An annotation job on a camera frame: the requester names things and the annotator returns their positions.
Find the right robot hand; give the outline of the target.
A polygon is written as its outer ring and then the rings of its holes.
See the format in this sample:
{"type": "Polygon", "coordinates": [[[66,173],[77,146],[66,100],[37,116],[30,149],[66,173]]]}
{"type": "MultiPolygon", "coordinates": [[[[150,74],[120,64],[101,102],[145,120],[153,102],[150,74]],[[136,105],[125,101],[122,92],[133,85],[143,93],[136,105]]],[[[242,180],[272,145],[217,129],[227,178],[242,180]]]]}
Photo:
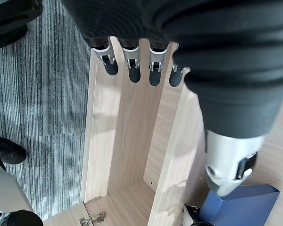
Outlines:
{"type": "Polygon", "coordinates": [[[182,226],[192,226],[200,221],[200,208],[195,205],[185,204],[183,207],[182,226]]]}

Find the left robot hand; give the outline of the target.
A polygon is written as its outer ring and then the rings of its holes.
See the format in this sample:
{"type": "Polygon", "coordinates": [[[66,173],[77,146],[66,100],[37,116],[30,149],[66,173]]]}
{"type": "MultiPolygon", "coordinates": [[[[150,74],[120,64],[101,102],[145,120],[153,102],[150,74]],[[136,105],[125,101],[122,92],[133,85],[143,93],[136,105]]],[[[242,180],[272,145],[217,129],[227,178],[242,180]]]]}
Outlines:
{"type": "Polygon", "coordinates": [[[161,50],[188,67],[206,133],[209,188],[227,196],[253,172],[283,103],[283,0],[65,0],[88,45],[115,36],[161,50]]]}

